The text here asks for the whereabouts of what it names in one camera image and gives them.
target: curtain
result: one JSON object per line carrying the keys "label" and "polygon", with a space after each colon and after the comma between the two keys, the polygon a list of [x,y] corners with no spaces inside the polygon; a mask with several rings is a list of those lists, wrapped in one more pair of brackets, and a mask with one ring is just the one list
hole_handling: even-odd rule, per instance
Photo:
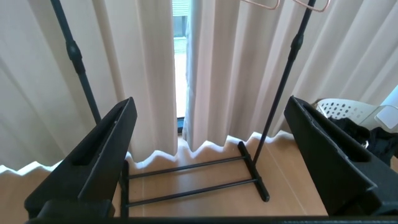
{"label": "curtain", "polygon": [[[183,137],[197,149],[205,140],[223,145],[227,135],[261,133],[305,8],[291,0],[275,11],[197,0],[191,10]],[[283,125],[291,95],[310,103],[346,98],[379,105],[398,83],[396,21],[395,0],[334,0],[325,12],[312,12],[269,135]]]}
{"label": "curtain", "polygon": [[[177,150],[171,1],[63,0],[101,116],[129,96],[131,152]],[[95,122],[50,1],[0,2],[0,164],[63,159]]]}

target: sheer curtain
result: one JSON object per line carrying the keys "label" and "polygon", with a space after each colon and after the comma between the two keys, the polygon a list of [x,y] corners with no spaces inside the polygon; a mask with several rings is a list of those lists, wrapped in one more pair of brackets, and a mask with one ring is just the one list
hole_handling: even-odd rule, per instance
{"label": "sheer curtain", "polygon": [[[101,116],[134,98],[132,156],[177,150],[171,1],[63,0]],[[0,2],[0,165],[63,159],[94,127],[50,1]]]}
{"label": "sheer curtain", "polygon": [[[247,139],[264,128],[305,8],[197,0],[191,9],[183,136],[193,150],[205,140],[223,145],[227,135]],[[269,135],[282,126],[291,95],[379,105],[398,83],[396,21],[397,1],[336,0],[313,12]]]}

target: black metal rack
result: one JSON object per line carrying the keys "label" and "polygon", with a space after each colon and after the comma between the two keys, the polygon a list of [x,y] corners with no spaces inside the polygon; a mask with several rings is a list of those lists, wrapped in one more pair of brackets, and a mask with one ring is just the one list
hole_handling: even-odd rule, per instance
{"label": "black metal rack", "polygon": [[[313,7],[315,5],[315,1],[316,0],[309,0],[308,5]],[[88,83],[88,80],[87,80],[87,76],[86,76],[86,72],[85,72],[85,68],[84,68],[84,64],[82,61],[82,56],[81,56],[80,50],[79,50],[76,42],[73,40],[72,33],[70,32],[68,22],[65,17],[65,14],[63,12],[62,5],[61,5],[60,1],[59,0],[51,0],[51,3],[54,8],[55,14],[57,15],[57,19],[58,19],[58,22],[62,29],[64,38],[66,40],[68,56],[69,56],[70,60],[72,61],[73,66],[75,67],[76,73],[79,76],[81,85],[84,89],[88,104],[91,109],[91,112],[93,113],[94,119],[95,119],[96,123],[98,124],[101,121],[101,117],[100,117],[100,113],[98,111],[93,93],[91,91],[90,84]],[[144,174],[129,175],[129,164],[128,164],[128,162],[125,161],[123,164],[123,169],[122,169],[121,177],[119,180],[119,183],[121,185],[121,216],[122,217],[126,218],[129,216],[129,207],[143,205],[143,204],[147,204],[147,203],[159,202],[159,201],[178,198],[178,197],[184,197],[184,196],[193,195],[193,194],[200,194],[203,192],[209,192],[212,190],[218,190],[218,189],[223,189],[223,188],[227,188],[227,187],[233,187],[233,186],[237,186],[237,185],[241,185],[241,184],[248,184],[248,183],[254,183],[254,185],[257,188],[257,191],[259,192],[261,199],[264,202],[269,201],[270,195],[269,195],[264,183],[262,182],[261,176],[259,175],[259,173],[256,169],[256,162],[258,161],[259,155],[260,155],[262,147],[264,145],[264,141],[266,140],[266,136],[268,134],[272,119],[275,115],[275,111],[277,109],[280,98],[282,96],[282,92],[284,90],[285,84],[289,77],[289,73],[292,68],[293,62],[302,46],[303,34],[305,31],[305,28],[307,27],[311,12],[312,12],[312,10],[309,8],[307,8],[305,10],[300,28],[290,46],[291,50],[289,53],[288,61],[285,66],[285,70],[283,72],[279,87],[277,89],[277,93],[275,95],[274,102],[272,104],[270,113],[268,115],[268,119],[267,119],[266,125],[264,127],[264,131],[262,132],[261,140],[259,142],[254,159],[251,159],[251,156],[250,156],[248,150],[246,149],[246,146],[243,144],[243,142],[240,142],[238,144],[238,149],[241,153],[241,156],[232,157],[229,159],[220,159],[217,161],[203,162],[203,163],[199,163],[199,164],[193,164],[193,165],[183,166],[183,167],[178,167],[178,168],[173,168],[173,169],[158,170],[158,171],[148,172],[148,173],[144,173]],[[163,197],[141,200],[141,201],[137,201],[137,202],[129,201],[129,181],[131,179],[136,179],[136,178],[140,178],[140,177],[148,177],[151,175],[164,174],[164,173],[168,173],[168,172],[175,172],[175,171],[185,170],[185,169],[194,169],[194,168],[202,167],[202,166],[211,166],[213,164],[220,164],[220,163],[224,163],[224,162],[231,162],[231,161],[236,161],[236,160],[241,160],[241,159],[246,163],[246,167],[248,168],[248,171],[251,174],[251,179],[241,180],[241,181],[227,183],[227,184],[221,184],[221,185],[217,185],[217,186],[207,187],[204,189],[191,190],[188,192],[182,192],[182,193],[178,193],[178,194],[166,195]]]}

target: white plastic basket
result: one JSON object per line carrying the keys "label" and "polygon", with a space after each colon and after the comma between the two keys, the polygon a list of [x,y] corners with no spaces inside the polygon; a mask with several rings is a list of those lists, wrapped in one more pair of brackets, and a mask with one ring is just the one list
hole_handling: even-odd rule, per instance
{"label": "white plastic basket", "polygon": [[317,110],[327,118],[349,118],[368,130],[381,127],[389,133],[398,133],[398,108],[395,106],[374,106],[354,100],[329,98],[320,100]]}

